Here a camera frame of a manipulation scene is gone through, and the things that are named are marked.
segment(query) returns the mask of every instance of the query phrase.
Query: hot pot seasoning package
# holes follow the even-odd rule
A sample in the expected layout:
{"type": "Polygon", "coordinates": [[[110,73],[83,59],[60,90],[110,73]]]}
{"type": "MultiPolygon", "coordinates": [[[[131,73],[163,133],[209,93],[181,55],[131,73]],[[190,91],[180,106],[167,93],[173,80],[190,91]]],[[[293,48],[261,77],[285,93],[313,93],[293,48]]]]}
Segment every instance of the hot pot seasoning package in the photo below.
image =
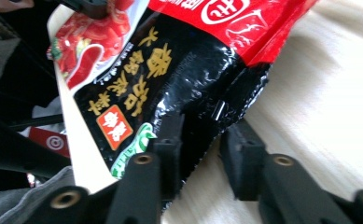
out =
{"type": "Polygon", "coordinates": [[[183,115],[182,179],[267,83],[312,0],[108,0],[108,16],[74,13],[50,51],[109,172],[183,115]]]}

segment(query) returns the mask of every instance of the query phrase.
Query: orange logo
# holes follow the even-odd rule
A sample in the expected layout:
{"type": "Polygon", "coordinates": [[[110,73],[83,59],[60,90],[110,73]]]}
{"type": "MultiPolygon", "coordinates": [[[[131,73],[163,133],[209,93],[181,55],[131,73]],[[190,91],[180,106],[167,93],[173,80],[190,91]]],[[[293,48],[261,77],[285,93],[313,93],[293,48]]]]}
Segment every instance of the orange logo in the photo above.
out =
{"type": "Polygon", "coordinates": [[[119,145],[133,133],[133,129],[117,105],[109,107],[96,122],[112,150],[117,150],[119,145]]]}

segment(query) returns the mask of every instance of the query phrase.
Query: wooden surface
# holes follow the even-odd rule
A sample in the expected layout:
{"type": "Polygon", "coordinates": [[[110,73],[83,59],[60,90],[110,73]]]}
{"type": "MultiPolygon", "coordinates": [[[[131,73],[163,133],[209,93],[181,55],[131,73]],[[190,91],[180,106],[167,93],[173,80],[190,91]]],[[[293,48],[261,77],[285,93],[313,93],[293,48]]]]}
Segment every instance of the wooden surface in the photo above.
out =
{"type": "MultiPolygon", "coordinates": [[[[58,8],[49,34],[67,15],[58,8]]],[[[97,175],[100,164],[87,165],[97,156],[95,145],[60,78],[59,88],[72,156],[79,155],[77,183],[95,192],[111,180],[97,175]]],[[[293,28],[245,118],[269,152],[299,160],[322,188],[349,200],[363,189],[363,2],[318,2],[293,28]]],[[[260,223],[256,203],[233,200],[216,144],[162,223],[260,223]]]]}

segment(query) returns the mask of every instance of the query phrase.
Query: food package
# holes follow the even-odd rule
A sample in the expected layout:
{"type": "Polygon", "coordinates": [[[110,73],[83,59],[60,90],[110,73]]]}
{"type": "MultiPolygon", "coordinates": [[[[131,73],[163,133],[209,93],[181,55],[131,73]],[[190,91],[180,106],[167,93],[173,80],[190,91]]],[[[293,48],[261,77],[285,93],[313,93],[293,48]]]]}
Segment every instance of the food package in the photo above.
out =
{"type": "Polygon", "coordinates": [[[108,16],[74,13],[50,53],[109,172],[149,150],[182,115],[186,179],[212,141],[244,116],[292,25],[312,0],[108,0],[108,16]]]}

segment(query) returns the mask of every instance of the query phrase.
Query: green label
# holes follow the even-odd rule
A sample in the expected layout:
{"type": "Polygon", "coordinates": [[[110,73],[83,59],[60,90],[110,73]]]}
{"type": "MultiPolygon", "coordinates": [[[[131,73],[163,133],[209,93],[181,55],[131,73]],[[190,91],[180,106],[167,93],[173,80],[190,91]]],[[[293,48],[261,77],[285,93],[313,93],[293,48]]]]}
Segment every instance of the green label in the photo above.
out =
{"type": "Polygon", "coordinates": [[[137,131],[133,141],[128,145],[115,160],[111,167],[111,175],[121,179],[125,174],[126,164],[129,159],[136,153],[142,153],[147,150],[150,138],[156,138],[153,133],[153,127],[150,123],[143,123],[137,131]]]}

